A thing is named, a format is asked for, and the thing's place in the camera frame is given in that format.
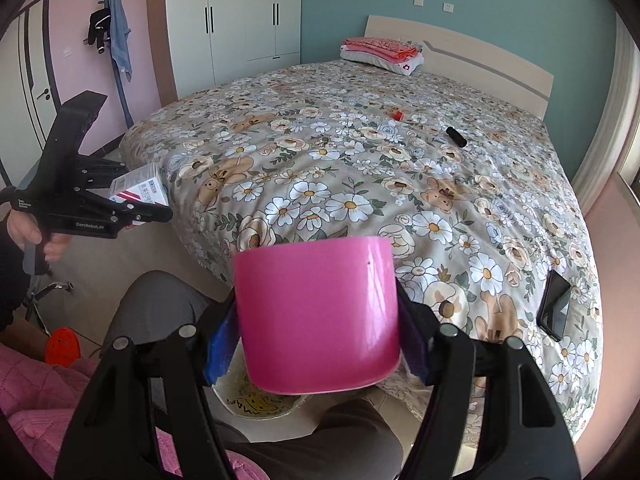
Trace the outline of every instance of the pillow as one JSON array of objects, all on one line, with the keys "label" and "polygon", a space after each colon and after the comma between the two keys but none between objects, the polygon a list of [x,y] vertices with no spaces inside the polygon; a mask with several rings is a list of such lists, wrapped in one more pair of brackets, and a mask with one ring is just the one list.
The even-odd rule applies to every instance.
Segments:
[{"label": "pillow", "polygon": [[349,50],[345,45],[340,48],[340,57],[348,61],[358,61],[360,63],[367,63],[373,66],[378,66],[394,72],[396,74],[411,75],[416,68],[424,63],[424,56],[421,52],[411,59],[401,63],[391,63],[386,59],[382,59],[379,56],[370,54],[368,52],[358,52],[355,50]]}]

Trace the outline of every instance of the folded pink blanket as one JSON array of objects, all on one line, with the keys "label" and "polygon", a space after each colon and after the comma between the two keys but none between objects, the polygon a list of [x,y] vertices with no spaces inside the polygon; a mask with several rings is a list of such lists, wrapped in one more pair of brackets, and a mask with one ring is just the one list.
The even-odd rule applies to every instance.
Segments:
[{"label": "folded pink blanket", "polygon": [[389,56],[392,58],[392,63],[407,61],[418,54],[418,49],[414,46],[385,38],[347,38],[344,44],[350,50],[368,48],[370,50],[361,50],[361,52],[369,52],[380,57]]},{"label": "folded pink blanket", "polygon": [[[69,368],[34,361],[0,344],[0,409],[23,446],[53,476],[66,428],[97,363],[76,360]],[[180,475],[171,435],[156,430],[164,469]],[[227,451],[238,480],[269,480],[246,457]]]}]

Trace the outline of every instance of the metal bolt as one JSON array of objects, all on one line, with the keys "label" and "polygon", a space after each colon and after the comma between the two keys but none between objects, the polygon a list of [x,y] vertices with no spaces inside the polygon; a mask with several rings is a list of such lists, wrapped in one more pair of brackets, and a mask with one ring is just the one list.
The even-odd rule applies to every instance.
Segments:
[{"label": "metal bolt", "polygon": [[455,337],[458,335],[458,327],[451,323],[445,323],[440,326],[440,333],[446,337]]},{"label": "metal bolt", "polygon": [[513,348],[514,350],[522,350],[524,348],[524,343],[519,337],[508,337],[506,343],[510,346],[510,348]]},{"label": "metal bolt", "polygon": [[198,329],[194,325],[184,325],[180,327],[178,334],[180,334],[180,337],[188,339],[195,336],[197,331]]},{"label": "metal bolt", "polygon": [[129,339],[127,339],[126,337],[119,337],[113,342],[111,346],[113,346],[114,350],[124,350],[127,346],[129,346]]}]

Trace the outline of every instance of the pink plastic container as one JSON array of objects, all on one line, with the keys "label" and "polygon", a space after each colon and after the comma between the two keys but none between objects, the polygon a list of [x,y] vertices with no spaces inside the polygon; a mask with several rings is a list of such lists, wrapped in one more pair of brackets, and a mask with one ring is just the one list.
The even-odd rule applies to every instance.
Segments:
[{"label": "pink plastic container", "polygon": [[237,254],[249,378],[281,395],[353,390],[398,366],[398,298],[388,238],[283,244]]}]

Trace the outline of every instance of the white curtain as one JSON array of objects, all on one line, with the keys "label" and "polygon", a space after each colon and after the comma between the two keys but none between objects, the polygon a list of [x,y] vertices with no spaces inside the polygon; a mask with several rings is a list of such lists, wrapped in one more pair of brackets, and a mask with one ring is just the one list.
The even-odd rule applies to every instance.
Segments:
[{"label": "white curtain", "polygon": [[640,52],[616,16],[616,55],[609,95],[591,146],[571,184],[586,215],[614,170],[629,135],[640,91]]}]

